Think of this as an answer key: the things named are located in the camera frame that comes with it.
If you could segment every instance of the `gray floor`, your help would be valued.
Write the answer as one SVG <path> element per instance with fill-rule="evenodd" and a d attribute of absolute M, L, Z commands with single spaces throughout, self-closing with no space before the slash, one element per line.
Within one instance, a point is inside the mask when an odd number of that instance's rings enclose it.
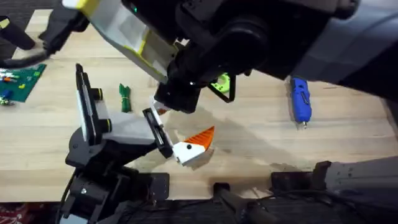
<path fill-rule="evenodd" d="M 35 9 L 52 9 L 60 0 L 0 0 L 0 15 L 22 29 L 26 28 Z M 0 38 L 0 59 L 11 58 L 15 47 Z"/>

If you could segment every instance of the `red fabric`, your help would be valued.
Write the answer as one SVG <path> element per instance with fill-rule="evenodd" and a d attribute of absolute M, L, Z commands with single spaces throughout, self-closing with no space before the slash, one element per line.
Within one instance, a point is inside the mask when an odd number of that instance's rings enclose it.
<path fill-rule="evenodd" d="M 14 209 L 0 205 L 0 224 L 28 224 L 28 211 L 26 203 Z"/>

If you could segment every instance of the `green object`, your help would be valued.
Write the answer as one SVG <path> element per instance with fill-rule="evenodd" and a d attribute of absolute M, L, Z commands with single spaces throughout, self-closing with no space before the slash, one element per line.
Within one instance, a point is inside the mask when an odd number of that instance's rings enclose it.
<path fill-rule="evenodd" d="M 222 74 L 220 77 L 218 77 L 219 80 L 223 81 L 223 84 L 220 83 L 212 83 L 211 85 L 216 88 L 218 91 L 222 93 L 227 93 L 229 91 L 229 81 L 230 78 L 227 73 Z"/>
<path fill-rule="evenodd" d="M 25 102 L 30 92 L 33 90 L 33 87 L 35 87 L 35 84 L 39 80 L 41 74 L 43 74 L 45 67 L 45 64 L 40 64 L 25 69 L 1 71 L 1 73 L 12 73 L 19 78 L 16 79 L 17 82 L 15 83 L 0 82 L 0 93 L 4 90 L 10 90 L 13 92 L 10 100 Z"/>
<path fill-rule="evenodd" d="M 130 93 L 131 90 L 128 86 L 124 87 L 122 84 L 119 85 L 119 93 L 122 96 L 122 112 L 128 113 L 131 111 L 130 104 Z"/>

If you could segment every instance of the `green clip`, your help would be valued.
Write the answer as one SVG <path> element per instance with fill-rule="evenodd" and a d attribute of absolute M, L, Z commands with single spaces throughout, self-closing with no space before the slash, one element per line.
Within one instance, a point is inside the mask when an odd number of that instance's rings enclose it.
<path fill-rule="evenodd" d="M 220 77 L 218 77 L 218 80 L 221 80 L 224 83 L 223 84 L 212 83 L 211 85 L 221 93 L 227 93 L 229 91 L 229 81 L 230 81 L 228 74 L 227 73 L 222 74 Z"/>

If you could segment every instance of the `blue marker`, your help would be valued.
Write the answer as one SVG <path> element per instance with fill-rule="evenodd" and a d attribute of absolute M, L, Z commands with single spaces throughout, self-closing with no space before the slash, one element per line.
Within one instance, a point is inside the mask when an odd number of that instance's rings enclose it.
<path fill-rule="evenodd" d="M 311 119 L 312 109 L 310 102 L 310 92 L 307 81 L 292 77 L 290 81 L 292 87 L 293 114 L 297 123 L 303 124 L 307 128 L 307 123 Z"/>

